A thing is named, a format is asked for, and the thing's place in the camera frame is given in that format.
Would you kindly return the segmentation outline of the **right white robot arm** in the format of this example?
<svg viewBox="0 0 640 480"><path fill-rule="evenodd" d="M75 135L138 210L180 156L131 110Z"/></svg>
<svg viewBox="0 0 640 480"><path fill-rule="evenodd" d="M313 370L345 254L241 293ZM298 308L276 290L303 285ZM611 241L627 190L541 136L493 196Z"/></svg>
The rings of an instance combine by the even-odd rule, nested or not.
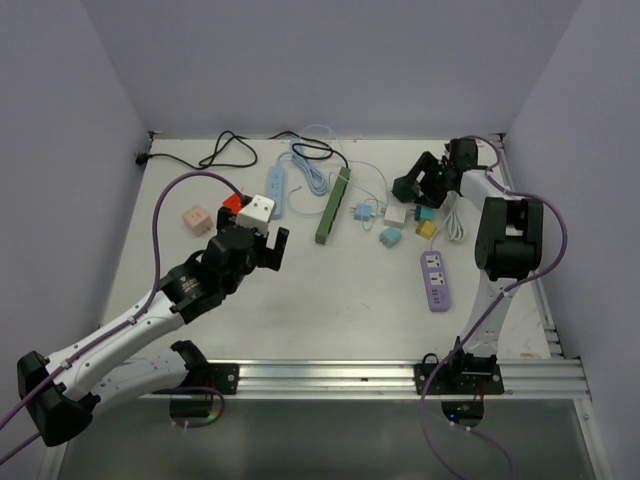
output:
<svg viewBox="0 0 640 480"><path fill-rule="evenodd" d="M424 152L409 172L394 180L391 192L402 203L438 208L454 192L479 211L474 260L480 281L470 319L450 353L435 364L417 364L428 395L501 394L497 354L511 299L538 269L542 257L544 206L518 198L479 163L477 137L455 138L436 158Z"/></svg>

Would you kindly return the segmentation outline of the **green cube socket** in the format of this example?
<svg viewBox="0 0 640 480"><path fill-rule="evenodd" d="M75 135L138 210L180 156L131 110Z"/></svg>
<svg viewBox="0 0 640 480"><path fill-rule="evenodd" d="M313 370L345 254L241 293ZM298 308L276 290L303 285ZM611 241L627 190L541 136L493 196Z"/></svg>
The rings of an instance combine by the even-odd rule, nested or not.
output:
<svg viewBox="0 0 640 480"><path fill-rule="evenodd" d="M420 187L415 180L403 176L394 180L391 192L399 202L413 203L420 196Z"/></svg>

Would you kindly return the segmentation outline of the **white Honor charger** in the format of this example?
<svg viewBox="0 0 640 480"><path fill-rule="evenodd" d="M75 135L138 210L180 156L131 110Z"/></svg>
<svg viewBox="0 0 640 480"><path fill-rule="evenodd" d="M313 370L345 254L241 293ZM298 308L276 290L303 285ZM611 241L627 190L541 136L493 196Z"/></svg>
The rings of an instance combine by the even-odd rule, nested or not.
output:
<svg viewBox="0 0 640 480"><path fill-rule="evenodd" d="M387 227L402 229L406 223L407 209L398 206L388 206L383 215L383 224Z"/></svg>

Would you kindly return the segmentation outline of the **green power strip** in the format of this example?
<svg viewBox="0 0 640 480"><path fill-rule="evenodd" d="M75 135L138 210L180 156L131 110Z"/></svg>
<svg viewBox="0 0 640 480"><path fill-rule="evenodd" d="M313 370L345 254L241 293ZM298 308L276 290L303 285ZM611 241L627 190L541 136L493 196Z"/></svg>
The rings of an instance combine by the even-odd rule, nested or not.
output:
<svg viewBox="0 0 640 480"><path fill-rule="evenodd" d="M350 168L342 167L339 170L325 205L325 209L316 228L314 235L314 241L316 244L325 245L327 243L336 215L341 206L342 199L344 198L346 188L349 184L350 177Z"/></svg>

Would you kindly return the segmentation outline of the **yellow charger plug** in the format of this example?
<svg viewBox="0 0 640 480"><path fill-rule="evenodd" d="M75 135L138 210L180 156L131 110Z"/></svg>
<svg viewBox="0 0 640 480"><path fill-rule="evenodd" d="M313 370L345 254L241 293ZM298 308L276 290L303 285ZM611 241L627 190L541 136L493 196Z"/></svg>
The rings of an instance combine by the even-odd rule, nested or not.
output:
<svg viewBox="0 0 640 480"><path fill-rule="evenodd" d="M420 220L415 233L425 239L432 239L437 232L437 225L430 220Z"/></svg>

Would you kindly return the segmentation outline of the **pink cube socket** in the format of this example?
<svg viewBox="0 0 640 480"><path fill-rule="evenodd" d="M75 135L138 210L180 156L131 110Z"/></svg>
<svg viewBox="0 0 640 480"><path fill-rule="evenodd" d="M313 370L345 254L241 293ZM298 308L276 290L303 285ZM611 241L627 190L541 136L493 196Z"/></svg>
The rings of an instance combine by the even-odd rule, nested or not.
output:
<svg viewBox="0 0 640 480"><path fill-rule="evenodd" d="M200 237L213 228L210 214L200 205L194 205L182 214L182 219L189 231Z"/></svg>

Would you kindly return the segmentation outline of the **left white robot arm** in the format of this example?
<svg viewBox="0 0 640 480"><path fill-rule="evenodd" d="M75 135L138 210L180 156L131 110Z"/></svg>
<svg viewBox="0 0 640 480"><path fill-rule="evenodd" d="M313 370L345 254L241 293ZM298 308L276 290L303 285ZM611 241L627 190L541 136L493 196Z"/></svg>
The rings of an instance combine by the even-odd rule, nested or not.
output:
<svg viewBox="0 0 640 480"><path fill-rule="evenodd" d="M48 447L83 432L99 408L127 394L181 388L193 393L208 379L204 356L190 341L174 344L157 360L132 356L160 337L219 307L257 268L281 267L289 232L267 245L276 204L256 195L238 212L218 211L217 233L205 249L172 268L147 299L75 344L17 362L18 393Z"/></svg>

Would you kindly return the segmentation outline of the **red cube socket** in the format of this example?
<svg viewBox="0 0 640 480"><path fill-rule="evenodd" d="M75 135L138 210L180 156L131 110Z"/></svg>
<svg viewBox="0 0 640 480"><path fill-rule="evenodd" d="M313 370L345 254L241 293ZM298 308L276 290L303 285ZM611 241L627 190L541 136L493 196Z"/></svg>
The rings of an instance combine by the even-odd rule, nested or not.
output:
<svg viewBox="0 0 640 480"><path fill-rule="evenodd" d="M223 201L223 206L232 213L237 214L244 207L244 196L233 193Z"/></svg>

